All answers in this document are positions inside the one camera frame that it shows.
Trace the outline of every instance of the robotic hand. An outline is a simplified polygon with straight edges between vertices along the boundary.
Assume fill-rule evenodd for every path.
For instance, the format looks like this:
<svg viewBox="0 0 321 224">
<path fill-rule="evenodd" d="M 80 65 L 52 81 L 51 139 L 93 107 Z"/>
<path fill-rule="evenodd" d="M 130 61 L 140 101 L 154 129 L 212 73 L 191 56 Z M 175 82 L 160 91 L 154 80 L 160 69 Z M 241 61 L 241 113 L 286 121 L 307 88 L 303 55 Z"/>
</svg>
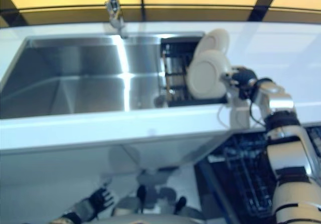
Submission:
<svg viewBox="0 0 321 224">
<path fill-rule="evenodd" d="M 92 193 L 90 197 L 74 204 L 69 211 L 50 224 L 82 224 L 89 222 L 96 218 L 99 213 L 111 207 L 113 203 L 113 197 L 104 185 Z"/>
<path fill-rule="evenodd" d="M 258 79 L 244 67 L 223 74 L 222 81 L 228 92 L 251 101 L 250 114 L 256 104 L 264 119 L 267 147 L 262 158 L 277 181 L 272 201 L 277 223 L 321 223 L 319 161 L 291 96 L 271 79 Z"/>
</svg>

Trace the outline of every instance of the floor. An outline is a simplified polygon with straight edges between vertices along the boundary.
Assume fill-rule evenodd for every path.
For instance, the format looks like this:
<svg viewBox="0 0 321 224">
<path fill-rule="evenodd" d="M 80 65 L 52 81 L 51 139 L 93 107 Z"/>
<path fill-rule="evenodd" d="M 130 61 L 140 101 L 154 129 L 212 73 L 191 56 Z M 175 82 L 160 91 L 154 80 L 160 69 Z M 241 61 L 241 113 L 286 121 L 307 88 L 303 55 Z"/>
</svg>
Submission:
<svg viewBox="0 0 321 224">
<path fill-rule="evenodd" d="M 149 183 L 155 190 L 172 189 L 176 200 L 181 196 L 187 199 L 187 206 L 201 209 L 197 182 L 193 165 L 184 165 L 178 169 L 164 169 L 157 173 L 127 174 L 114 176 L 109 186 L 115 202 L 129 195 L 135 195 L 139 183 Z M 87 197 L 99 185 L 110 177 L 91 177 L 73 179 L 56 183 L 39 183 L 38 185 L 4 186 L 1 188 L 2 223 L 43 224 L 61 215 L 75 202 Z M 159 202 L 145 210 L 145 213 L 164 212 Z M 102 212 L 100 219 L 109 217 L 111 209 Z M 222 218 L 215 218 L 208 223 L 223 224 Z"/>
</svg>

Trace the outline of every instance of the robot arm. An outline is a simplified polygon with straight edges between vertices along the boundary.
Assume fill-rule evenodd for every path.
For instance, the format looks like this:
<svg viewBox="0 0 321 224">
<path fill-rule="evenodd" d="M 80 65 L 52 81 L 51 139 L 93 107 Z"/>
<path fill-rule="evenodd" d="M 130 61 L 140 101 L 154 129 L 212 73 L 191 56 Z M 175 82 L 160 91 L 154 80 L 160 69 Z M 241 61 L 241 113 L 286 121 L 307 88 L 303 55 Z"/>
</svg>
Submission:
<svg viewBox="0 0 321 224">
<path fill-rule="evenodd" d="M 277 223 L 321 223 L 319 161 L 297 119 L 294 103 L 284 88 L 269 78 L 258 79 L 246 68 L 222 76 L 227 91 L 256 104 L 267 135 L 265 158 L 277 181 L 273 214 Z"/>
</svg>

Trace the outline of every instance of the cable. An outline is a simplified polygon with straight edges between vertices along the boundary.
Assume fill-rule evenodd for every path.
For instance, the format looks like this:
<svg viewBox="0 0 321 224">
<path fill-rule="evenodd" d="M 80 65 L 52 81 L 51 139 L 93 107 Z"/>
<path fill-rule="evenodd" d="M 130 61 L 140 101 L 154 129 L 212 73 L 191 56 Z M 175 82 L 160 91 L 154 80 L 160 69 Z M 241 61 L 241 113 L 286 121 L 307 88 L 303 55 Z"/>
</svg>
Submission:
<svg viewBox="0 0 321 224">
<path fill-rule="evenodd" d="M 259 120 L 257 120 L 253 114 L 252 114 L 252 105 L 253 105 L 253 102 L 251 101 L 251 104 L 250 104 L 250 117 L 253 119 L 254 122 L 256 122 L 257 124 L 261 125 L 262 127 L 265 128 L 265 124 L 261 123 Z"/>
<path fill-rule="evenodd" d="M 216 115 L 216 118 L 217 118 L 217 121 L 223 126 L 225 127 L 226 129 L 229 129 L 230 127 L 228 127 L 220 118 L 220 113 L 222 111 L 222 109 L 224 108 L 224 104 L 222 104 L 219 108 L 219 110 L 217 111 L 217 115 Z"/>
</svg>

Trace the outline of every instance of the white plate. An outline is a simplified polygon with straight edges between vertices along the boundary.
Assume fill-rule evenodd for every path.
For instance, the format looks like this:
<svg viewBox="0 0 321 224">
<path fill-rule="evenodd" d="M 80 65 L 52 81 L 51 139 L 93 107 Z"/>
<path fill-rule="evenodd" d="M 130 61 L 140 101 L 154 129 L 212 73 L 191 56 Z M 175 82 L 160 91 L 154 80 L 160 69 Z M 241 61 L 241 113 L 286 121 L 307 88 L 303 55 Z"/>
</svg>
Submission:
<svg viewBox="0 0 321 224">
<path fill-rule="evenodd" d="M 199 54 L 207 50 L 218 50 L 224 54 L 227 53 L 229 48 L 230 37 L 226 30 L 224 29 L 215 29 L 210 33 L 206 34 L 198 43 L 195 52 L 194 58 Z"/>
<path fill-rule="evenodd" d="M 194 98 L 220 98 L 226 93 L 220 81 L 223 73 L 232 70 L 226 56 L 218 50 L 207 50 L 191 62 L 186 76 L 186 84 Z"/>
</svg>

